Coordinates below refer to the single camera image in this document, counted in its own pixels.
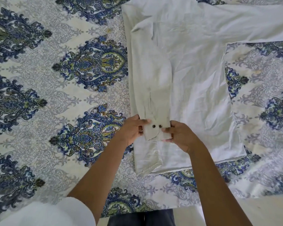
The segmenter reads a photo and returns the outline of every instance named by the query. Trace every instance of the jeans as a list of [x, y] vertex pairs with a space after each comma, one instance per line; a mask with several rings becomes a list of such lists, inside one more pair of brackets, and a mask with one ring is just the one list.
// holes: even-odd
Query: jeans
[[173, 209], [127, 213], [109, 218], [107, 226], [175, 226]]

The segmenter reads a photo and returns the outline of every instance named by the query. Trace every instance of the person's right hand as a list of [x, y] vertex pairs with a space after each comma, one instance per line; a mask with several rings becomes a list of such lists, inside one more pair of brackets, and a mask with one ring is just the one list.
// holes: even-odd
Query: person's right hand
[[170, 121], [170, 123], [170, 128], [162, 128], [161, 130], [171, 133], [172, 138], [163, 141], [176, 144], [186, 153], [189, 153], [196, 145], [203, 144], [186, 124], [178, 121]]

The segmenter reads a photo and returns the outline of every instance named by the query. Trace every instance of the forearm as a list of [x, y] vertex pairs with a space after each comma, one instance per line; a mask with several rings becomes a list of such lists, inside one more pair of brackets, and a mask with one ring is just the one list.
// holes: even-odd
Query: forearm
[[252, 225], [220, 175], [203, 143], [189, 151], [207, 226]]
[[113, 138], [98, 160], [68, 194], [82, 201], [98, 223], [127, 142]]

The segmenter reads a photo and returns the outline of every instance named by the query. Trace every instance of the person's left arm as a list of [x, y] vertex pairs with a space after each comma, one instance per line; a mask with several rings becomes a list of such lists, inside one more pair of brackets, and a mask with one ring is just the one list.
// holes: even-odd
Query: person's left arm
[[96, 224], [126, 147], [142, 135], [142, 126], [147, 123], [148, 120], [140, 120], [138, 115], [128, 118], [98, 160], [68, 194], [68, 197], [80, 200], [91, 210]]

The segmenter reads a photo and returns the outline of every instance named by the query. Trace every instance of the t-shirt sleeve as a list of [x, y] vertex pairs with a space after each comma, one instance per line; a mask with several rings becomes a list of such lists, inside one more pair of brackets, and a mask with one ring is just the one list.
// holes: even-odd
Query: t-shirt sleeve
[[199, 5], [207, 30], [226, 43], [283, 41], [283, 5]]
[[57, 205], [32, 202], [0, 221], [0, 226], [95, 226], [90, 209], [81, 201], [66, 197]]

